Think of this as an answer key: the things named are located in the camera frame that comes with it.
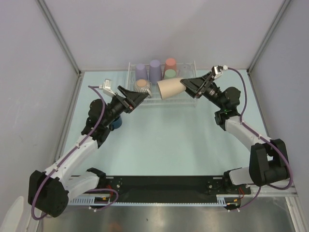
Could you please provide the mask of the beige plastic cup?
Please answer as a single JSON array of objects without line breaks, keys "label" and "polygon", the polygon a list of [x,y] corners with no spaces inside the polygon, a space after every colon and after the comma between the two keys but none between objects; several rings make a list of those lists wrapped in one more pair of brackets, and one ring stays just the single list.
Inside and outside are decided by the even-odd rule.
[{"label": "beige plastic cup", "polygon": [[164,79],[157,82],[160,97],[162,100],[174,97],[186,90],[185,85],[181,83],[182,78]]}]

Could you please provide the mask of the green plastic cup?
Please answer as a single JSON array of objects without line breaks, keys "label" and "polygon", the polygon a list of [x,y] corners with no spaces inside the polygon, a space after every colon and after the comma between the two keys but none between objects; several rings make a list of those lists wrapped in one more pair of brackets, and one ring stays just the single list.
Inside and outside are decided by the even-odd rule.
[{"label": "green plastic cup", "polygon": [[177,77],[177,72],[173,69],[165,70],[164,79],[172,79]]}]

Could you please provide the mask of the dark blue ceramic mug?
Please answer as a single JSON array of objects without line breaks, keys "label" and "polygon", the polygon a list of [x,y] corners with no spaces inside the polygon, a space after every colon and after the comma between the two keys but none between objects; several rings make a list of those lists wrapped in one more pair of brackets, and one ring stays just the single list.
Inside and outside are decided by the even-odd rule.
[{"label": "dark blue ceramic mug", "polygon": [[111,124],[110,124],[110,130],[116,130],[122,126],[122,118],[121,116],[118,116]]}]

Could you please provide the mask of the salmon pink plastic cup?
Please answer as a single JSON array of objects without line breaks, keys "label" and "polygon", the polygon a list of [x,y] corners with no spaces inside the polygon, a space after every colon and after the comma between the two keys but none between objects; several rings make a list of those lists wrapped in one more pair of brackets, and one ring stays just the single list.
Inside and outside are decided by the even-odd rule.
[{"label": "salmon pink plastic cup", "polygon": [[177,62],[174,58],[166,59],[164,71],[167,71],[167,70],[177,71]]}]

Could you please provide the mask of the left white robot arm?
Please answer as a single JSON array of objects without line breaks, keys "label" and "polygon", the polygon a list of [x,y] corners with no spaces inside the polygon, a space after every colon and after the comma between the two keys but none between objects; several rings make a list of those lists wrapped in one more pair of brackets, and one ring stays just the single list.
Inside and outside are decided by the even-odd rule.
[{"label": "left white robot arm", "polygon": [[[54,164],[40,172],[35,170],[29,178],[28,203],[31,205],[31,216],[41,220],[50,215],[60,216],[68,203],[87,192],[108,192],[115,197],[119,194],[109,188],[106,174],[96,168],[87,169],[78,177],[72,173],[90,155],[97,151],[106,141],[122,113],[131,113],[148,96],[148,92],[134,92],[118,86],[120,95],[111,93],[112,100],[106,103],[102,96],[90,103],[88,118],[75,145]],[[35,209],[44,213],[37,217]]]}]

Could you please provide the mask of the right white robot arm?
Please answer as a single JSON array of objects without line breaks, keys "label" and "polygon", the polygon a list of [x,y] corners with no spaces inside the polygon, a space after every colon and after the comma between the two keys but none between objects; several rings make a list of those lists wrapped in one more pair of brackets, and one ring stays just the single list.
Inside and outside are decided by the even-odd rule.
[{"label": "right white robot arm", "polygon": [[215,121],[224,131],[237,138],[250,152],[249,166],[227,171],[228,179],[223,181],[223,189],[234,194],[242,184],[258,187],[270,186],[286,190],[293,183],[293,173],[288,162],[286,145],[281,139],[271,139],[252,129],[238,112],[241,91],[229,87],[225,91],[214,83],[215,74],[210,71],[197,78],[182,79],[186,93],[192,98],[204,96],[215,104]]}]

